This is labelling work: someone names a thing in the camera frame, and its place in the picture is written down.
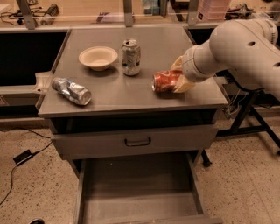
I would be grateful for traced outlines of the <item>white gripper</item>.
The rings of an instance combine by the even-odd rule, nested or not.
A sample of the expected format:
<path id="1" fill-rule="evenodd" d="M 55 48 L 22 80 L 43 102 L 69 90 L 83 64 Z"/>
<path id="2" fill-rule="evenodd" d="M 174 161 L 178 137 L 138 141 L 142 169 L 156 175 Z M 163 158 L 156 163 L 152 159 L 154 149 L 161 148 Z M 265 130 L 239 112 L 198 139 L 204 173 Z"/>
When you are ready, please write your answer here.
<path id="1" fill-rule="evenodd" d="M 194 82 L 202 82 L 214 75 L 215 58 L 208 43 L 194 45 L 185 51 L 183 58 L 179 56 L 171 66 L 171 70 L 181 70 L 173 93 L 184 93 L 195 86 Z"/>

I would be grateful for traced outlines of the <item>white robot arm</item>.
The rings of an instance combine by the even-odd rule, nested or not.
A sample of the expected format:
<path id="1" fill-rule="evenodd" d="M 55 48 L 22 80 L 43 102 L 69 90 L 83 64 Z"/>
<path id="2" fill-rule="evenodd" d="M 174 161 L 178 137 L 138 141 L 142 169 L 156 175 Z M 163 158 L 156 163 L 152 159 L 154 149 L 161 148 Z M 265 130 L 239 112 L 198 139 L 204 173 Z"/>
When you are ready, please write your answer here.
<path id="1" fill-rule="evenodd" d="M 244 85 L 259 85 L 280 99 L 278 31 L 268 19 L 228 20 L 212 31 L 208 41 L 194 45 L 171 68 L 191 82 L 202 82 L 223 70 L 232 70 Z"/>

